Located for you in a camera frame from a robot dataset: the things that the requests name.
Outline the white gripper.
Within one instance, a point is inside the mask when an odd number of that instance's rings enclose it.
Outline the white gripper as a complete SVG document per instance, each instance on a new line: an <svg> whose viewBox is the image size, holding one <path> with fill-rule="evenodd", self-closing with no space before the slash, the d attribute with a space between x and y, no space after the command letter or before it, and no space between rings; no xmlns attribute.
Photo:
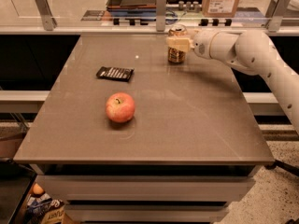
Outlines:
<svg viewBox="0 0 299 224"><path fill-rule="evenodd" d="M210 59L212 41L218 33L214 30L195 29L190 32L190 38L182 36L170 36L166 39L169 48L183 52L193 52L201 58Z"/></svg>

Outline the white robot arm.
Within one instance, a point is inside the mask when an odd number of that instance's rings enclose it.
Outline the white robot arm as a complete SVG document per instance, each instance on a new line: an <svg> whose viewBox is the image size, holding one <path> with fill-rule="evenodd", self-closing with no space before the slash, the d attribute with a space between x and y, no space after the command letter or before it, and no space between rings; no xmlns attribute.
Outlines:
<svg viewBox="0 0 299 224"><path fill-rule="evenodd" d="M170 36L169 48L193 52L201 58L217 60L247 75L258 75L274 94L285 115L299 133L299 75L280 57L274 43L261 30L239 35L204 30L193 38Z"/></svg>

